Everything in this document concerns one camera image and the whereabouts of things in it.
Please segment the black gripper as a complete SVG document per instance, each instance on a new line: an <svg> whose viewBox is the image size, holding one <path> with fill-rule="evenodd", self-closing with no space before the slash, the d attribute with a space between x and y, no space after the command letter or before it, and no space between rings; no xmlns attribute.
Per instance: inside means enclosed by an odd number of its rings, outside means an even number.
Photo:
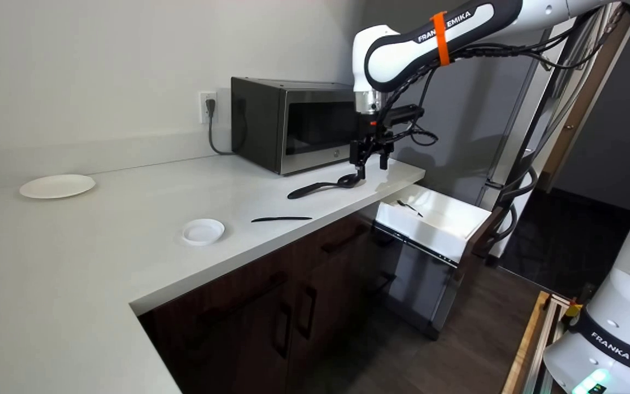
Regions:
<svg viewBox="0 0 630 394"><path fill-rule="evenodd" d="M380 154L379 169L387 171L394 152L394 138L387 132L385 123L379 117L356 113L355 129L356 135L350 143L350 160L355 167L355 176L360 179L366 179L366 160L372 154Z"/></svg>

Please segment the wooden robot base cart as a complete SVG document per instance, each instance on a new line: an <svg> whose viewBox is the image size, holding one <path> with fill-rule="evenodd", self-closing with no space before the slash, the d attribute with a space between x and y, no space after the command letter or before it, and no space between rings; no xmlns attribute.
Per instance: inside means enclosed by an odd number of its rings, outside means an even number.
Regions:
<svg viewBox="0 0 630 394"><path fill-rule="evenodd" d="M545 350L563 335L563 315L569 303L561 296L540 292L525 325L515 361L501 394L564 394L543 361Z"/></svg>

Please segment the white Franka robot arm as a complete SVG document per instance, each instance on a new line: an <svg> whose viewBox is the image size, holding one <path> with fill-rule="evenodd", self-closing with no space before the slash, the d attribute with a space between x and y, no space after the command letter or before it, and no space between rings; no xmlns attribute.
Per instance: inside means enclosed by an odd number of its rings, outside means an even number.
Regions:
<svg viewBox="0 0 630 394"><path fill-rule="evenodd" d="M385 24L360 30L352 76L363 135L350 144L350 161L363 167L391 152L394 102L417 78L459 56L500 56L508 50L504 34L543 30L611 3L630 9L630 0L466 0L410 33ZM630 230L608 275L543 364L568 394L630 394Z"/></svg>

